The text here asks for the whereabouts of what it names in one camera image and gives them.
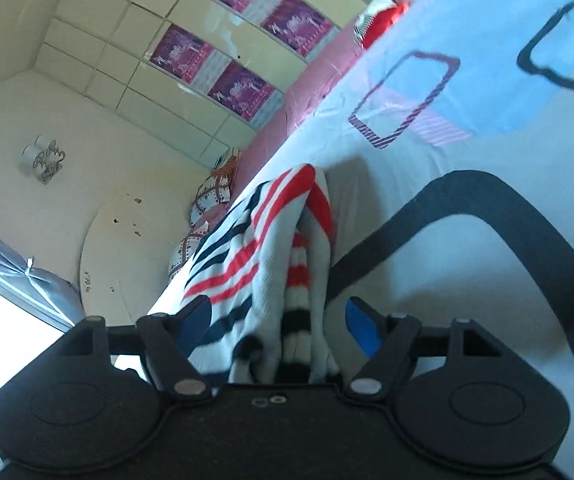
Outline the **white striped knit sweater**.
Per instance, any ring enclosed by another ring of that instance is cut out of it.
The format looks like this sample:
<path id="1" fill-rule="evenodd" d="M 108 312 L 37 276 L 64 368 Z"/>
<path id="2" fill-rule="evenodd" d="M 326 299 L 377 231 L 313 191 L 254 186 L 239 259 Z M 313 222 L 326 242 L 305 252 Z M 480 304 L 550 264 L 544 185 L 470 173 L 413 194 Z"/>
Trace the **white striped knit sweater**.
<path id="1" fill-rule="evenodd" d="M 325 174 L 309 164 L 258 185 L 202 238 L 181 305 L 205 296 L 211 314 L 184 352 L 212 387 L 338 378 L 323 328 L 333 238 Z"/>

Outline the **blue grey curtain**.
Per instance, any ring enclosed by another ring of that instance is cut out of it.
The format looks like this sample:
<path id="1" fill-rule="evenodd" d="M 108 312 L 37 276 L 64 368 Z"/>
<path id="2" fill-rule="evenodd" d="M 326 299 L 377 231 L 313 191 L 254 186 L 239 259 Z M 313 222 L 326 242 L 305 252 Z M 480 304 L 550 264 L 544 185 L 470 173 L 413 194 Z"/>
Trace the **blue grey curtain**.
<path id="1" fill-rule="evenodd" d="M 78 289 L 0 239 L 0 295 L 60 332 L 86 317 Z"/>

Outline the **cream rounded headboard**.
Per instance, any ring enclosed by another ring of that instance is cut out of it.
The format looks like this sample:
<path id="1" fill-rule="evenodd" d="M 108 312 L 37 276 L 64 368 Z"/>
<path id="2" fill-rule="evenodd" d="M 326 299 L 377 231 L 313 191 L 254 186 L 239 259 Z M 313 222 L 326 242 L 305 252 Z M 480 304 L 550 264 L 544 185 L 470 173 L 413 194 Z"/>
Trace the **cream rounded headboard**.
<path id="1" fill-rule="evenodd" d="M 173 249 L 189 231 L 201 172 L 144 172 L 106 196 L 90 224 L 80 261 L 85 313 L 132 325 L 168 284 Z"/>

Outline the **patterned pillow near headboard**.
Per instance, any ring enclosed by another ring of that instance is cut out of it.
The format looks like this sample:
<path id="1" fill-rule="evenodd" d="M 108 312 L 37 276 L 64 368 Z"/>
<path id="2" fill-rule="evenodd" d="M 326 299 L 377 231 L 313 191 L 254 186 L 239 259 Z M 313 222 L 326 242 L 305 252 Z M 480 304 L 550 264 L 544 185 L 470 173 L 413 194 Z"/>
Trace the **patterned pillow near headboard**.
<path id="1" fill-rule="evenodd" d="M 186 236 L 182 238 L 172 252 L 170 262 L 168 265 L 169 281 L 172 281 L 174 276 L 180 272 L 184 264 L 195 254 L 202 238 L 208 234 L 209 226 L 205 223 L 199 229 L 191 230 Z"/>

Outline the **light blue patterned bedsheet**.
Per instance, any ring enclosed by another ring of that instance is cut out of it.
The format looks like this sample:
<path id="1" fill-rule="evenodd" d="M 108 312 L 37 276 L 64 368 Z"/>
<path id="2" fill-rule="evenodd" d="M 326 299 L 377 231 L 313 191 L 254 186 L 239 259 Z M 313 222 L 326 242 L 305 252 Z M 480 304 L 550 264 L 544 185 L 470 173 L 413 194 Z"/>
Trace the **light blue patterned bedsheet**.
<path id="1" fill-rule="evenodd" d="M 574 479 L 574 0 L 417 0 L 233 207 L 305 164 L 334 221 L 338 378 L 214 388 L 116 478 Z M 557 474 L 404 471 L 383 411 L 343 395 L 367 361 L 352 297 L 427 327 L 475 321 L 516 352 L 568 403 Z"/>

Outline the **patterned pillow far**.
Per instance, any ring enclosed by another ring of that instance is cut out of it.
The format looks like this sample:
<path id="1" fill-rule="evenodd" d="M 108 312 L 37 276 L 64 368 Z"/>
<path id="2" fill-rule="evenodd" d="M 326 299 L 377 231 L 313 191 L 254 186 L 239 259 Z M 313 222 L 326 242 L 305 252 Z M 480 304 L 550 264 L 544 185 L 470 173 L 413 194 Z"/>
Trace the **patterned pillow far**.
<path id="1" fill-rule="evenodd" d="M 189 225 L 193 228 L 202 221 L 221 214 L 231 201 L 231 178 L 228 174 L 209 177 L 199 186 L 189 209 Z"/>

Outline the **pink checked blanket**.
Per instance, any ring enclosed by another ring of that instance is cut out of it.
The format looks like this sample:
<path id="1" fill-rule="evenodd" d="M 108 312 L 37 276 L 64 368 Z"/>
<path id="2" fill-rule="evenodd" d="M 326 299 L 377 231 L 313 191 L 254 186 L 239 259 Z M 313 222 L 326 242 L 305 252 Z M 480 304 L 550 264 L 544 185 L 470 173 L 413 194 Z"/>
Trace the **pink checked blanket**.
<path id="1" fill-rule="evenodd" d="M 350 22 L 287 89 L 284 104 L 241 152 L 233 177 L 232 196 L 243 192 L 281 144 L 319 106 L 362 54 L 363 48 L 354 39 L 354 24 Z"/>

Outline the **purple poster lower left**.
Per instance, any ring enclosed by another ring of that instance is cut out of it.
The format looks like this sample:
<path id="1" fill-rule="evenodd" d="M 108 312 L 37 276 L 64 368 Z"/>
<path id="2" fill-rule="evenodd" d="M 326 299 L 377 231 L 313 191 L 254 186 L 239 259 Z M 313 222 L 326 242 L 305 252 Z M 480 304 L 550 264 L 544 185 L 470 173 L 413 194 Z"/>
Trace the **purple poster lower left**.
<path id="1" fill-rule="evenodd" d="M 208 96 L 245 122 L 262 122 L 281 107 L 283 96 L 273 84 L 235 61 L 212 84 Z"/>

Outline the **purple poster upper left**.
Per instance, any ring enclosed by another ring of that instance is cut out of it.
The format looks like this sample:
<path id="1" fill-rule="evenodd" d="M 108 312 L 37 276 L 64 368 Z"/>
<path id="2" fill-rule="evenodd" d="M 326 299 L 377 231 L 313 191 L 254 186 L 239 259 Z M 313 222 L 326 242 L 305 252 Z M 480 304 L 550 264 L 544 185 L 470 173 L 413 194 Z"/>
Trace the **purple poster upper left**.
<path id="1" fill-rule="evenodd" d="M 232 59 L 191 32 L 170 25 L 149 61 L 185 84 L 207 93 Z"/>

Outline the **cream glossy wardrobe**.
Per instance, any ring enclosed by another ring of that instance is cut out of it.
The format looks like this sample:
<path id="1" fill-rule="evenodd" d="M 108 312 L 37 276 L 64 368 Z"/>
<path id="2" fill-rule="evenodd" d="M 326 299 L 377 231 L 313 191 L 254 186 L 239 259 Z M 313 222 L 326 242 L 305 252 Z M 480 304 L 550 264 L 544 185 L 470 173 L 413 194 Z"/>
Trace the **cream glossy wardrobe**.
<path id="1" fill-rule="evenodd" d="M 244 148 L 362 0 L 60 0 L 37 69 L 211 166 Z"/>

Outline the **red garment on bed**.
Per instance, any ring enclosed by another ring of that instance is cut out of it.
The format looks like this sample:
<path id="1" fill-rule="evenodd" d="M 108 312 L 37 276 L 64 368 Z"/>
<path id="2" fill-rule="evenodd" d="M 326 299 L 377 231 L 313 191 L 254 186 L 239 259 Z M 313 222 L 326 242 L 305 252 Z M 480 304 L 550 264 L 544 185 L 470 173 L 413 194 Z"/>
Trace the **red garment on bed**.
<path id="1" fill-rule="evenodd" d="M 383 36 L 391 26 L 397 23 L 400 18 L 406 14 L 407 10 L 409 10 L 409 3 L 403 1 L 400 4 L 391 6 L 391 8 L 379 11 L 365 30 L 362 39 L 363 49 L 367 50 L 372 47 L 372 44 L 374 44 L 379 37 Z"/>

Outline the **black white patterned garment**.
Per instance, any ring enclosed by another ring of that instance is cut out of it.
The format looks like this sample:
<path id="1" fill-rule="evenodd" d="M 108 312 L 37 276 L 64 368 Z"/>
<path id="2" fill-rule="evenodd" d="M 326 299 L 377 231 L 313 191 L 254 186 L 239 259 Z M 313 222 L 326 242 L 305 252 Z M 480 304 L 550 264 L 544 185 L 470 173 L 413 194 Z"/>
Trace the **black white patterned garment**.
<path id="1" fill-rule="evenodd" d="M 362 47 L 362 39 L 369 23 L 371 23 L 374 16 L 385 9 L 395 6 L 393 0 L 372 0 L 366 6 L 365 10 L 357 17 L 353 26 L 353 36 L 357 44 Z"/>

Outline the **purple poster lower right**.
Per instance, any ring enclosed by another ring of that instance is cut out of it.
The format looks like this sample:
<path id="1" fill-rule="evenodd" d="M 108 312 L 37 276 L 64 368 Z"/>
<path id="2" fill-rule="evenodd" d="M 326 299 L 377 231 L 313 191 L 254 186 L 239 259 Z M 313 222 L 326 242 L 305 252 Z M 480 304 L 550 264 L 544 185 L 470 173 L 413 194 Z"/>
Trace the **purple poster lower right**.
<path id="1" fill-rule="evenodd" d="M 332 22 L 302 0 L 281 0 L 261 26 L 303 58 L 335 30 Z"/>

